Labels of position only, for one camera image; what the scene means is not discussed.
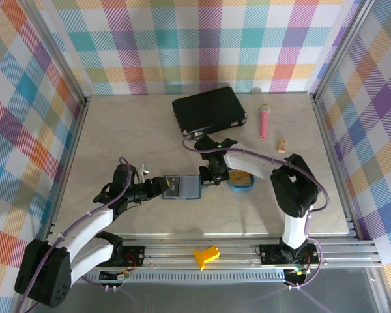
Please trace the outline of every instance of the table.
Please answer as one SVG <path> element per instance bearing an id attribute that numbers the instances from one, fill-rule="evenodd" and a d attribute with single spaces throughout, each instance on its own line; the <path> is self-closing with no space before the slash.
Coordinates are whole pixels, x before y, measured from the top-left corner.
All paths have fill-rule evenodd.
<path id="1" fill-rule="evenodd" d="M 183 95 L 93 96 L 81 133 L 59 216 L 57 229 L 69 226 L 87 211 L 92 199 L 113 177 L 120 156 L 139 166 L 150 163 L 158 175 L 196 175 L 205 165 L 200 155 L 185 150 L 171 103 Z M 348 232 L 345 215 L 307 94 L 238 95 L 248 114 L 242 127 L 212 134 L 222 141 L 232 138 L 264 154 L 284 158 L 297 153 L 330 194 L 329 207 L 311 219 L 312 235 Z M 262 104 L 271 108 L 268 138 L 259 137 Z M 287 142 L 286 154 L 276 151 Z M 324 203 L 319 196 L 316 207 Z M 227 185 L 202 190 L 200 200 L 163 200 L 157 197 L 123 213 L 107 231 L 112 233 L 168 234 L 270 234 L 283 231 L 283 212 L 270 181 L 256 179 L 249 192 L 233 192 Z"/>

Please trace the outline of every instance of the pink toy microphone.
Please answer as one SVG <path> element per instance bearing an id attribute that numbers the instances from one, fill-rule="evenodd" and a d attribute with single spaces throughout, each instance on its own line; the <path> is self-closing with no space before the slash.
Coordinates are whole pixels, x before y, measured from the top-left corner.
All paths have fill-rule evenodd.
<path id="1" fill-rule="evenodd" d="M 269 111 L 270 108 L 266 104 L 259 107 L 259 112 L 261 112 L 261 139 L 267 137 Z"/>

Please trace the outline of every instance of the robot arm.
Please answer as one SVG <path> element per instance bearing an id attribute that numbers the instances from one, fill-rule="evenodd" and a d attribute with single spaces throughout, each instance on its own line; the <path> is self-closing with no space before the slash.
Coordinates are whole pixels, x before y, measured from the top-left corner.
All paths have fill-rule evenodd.
<path id="1" fill-rule="evenodd" d="M 256 177 L 271 180 L 280 209 L 285 213 L 285 226 L 280 246 L 287 261 L 293 262 L 307 245 L 306 221 L 308 211 L 317 201 L 319 189 L 298 171 L 283 165 L 267 162 L 258 157 L 259 153 L 226 139 L 216 143 L 208 136 L 200 138 L 194 146 L 197 150 L 230 148 L 228 151 L 202 153 L 201 157 L 208 160 L 209 166 L 200 167 L 201 181 L 204 185 L 219 185 L 228 180 L 229 169 L 241 170 Z M 288 163 L 301 168 L 313 177 L 309 167 L 299 155 L 291 155 L 285 159 Z"/>
<path id="2" fill-rule="evenodd" d="M 130 166 L 130 169 L 133 182 L 138 171 L 133 166 Z M 163 177 L 146 179 L 141 183 L 146 172 L 142 170 L 142 166 L 140 172 L 138 184 L 131 184 L 116 202 L 90 216 L 63 238 L 40 270 L 29 292 L 29 298 L 55 308 L 64 301 L 71 285 L 92 268 L 106 261 L 119 265 L 124 261 L 122 238 L 102 230 L 125 212 L 129 203 L 148 201 L 169 188 L 167 179 Z M 116 198 L 126 186 L 127 175 L 126 164 L 119 164 L 113 181 L 94 198 L 87 214 L 100 207 L 102 203 L 109 203 Z M 25 293 L 42 258 L 60 236 L 54 233 L 46 241 L 34 239 L 27 245 L 14 287 L 16 292 Z"/>

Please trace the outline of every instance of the plaid wallpaper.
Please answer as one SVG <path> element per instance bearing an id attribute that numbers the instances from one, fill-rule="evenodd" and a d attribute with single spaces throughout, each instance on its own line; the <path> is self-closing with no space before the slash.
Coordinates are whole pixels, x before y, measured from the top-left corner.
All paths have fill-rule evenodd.
<path id="1" fill-rule="evenodd" d="M 0 312 L 42 234 L 80 107 L 16 0 L 0 1 Z"/>
<path id="2" fill-rule="evenodd" d="M 238 93 L 305 91 L 350 21 L 339 12 L 353 15 L 358 2 L 52 0 L 50 12 L 36 0 L 79 81 L 100 95 L 196 93 L 222 83 Z"/>
<path id="3" fill-rule="evenodd" d="M 360 2 L 361 2 L 361 0 L 353 0 L 353 4 L 351 5 L 351 8 L 349 9 L 349 12 L 346 16 L 346 19 L 343 21 L 343 23 L 340 27 L 340 30 L 339 30 L 338 35 L 336 36 L 336 39 L 334 40 L 332 46 L 330 47 L 329 53 L 327 54 L 326 59 L 322 65 L 322 67 L 319 70 L 319 73 L 317 75 L 317 79 L 314 81 L 314 84 L 310 90 L 310 93 L 314 94 L 317 87 L 319 86 L 319 83 L 320 83 L 321 79 L 323 78 L 323 76 L 325 75 L 327 67 L 329 66 L 330 62 L 332 61 L 332 59 L 334 57 L 334 53 L 336 52 L 336 49 L 338 48 L 341 40 L 343 39 L 343 36 L 345 35 L 346 30 L 347 30 L 353 16 L 355 15 L 356 10 L 359 7 Z"/>
<path id="4" fill-rule="evenodd" d="M 360 226 L 391 285 L 391 0 L 378 0 L 321 103 Z"/>

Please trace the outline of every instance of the small wooden block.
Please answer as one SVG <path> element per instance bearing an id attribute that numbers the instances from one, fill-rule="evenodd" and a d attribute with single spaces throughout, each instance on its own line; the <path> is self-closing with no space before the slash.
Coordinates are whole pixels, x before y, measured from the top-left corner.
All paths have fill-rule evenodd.
<path id="1" fill-rule="evenodd" d="M 280 139 L 278 142 L 278 153 L 285 153 L 285 139 Z"/>

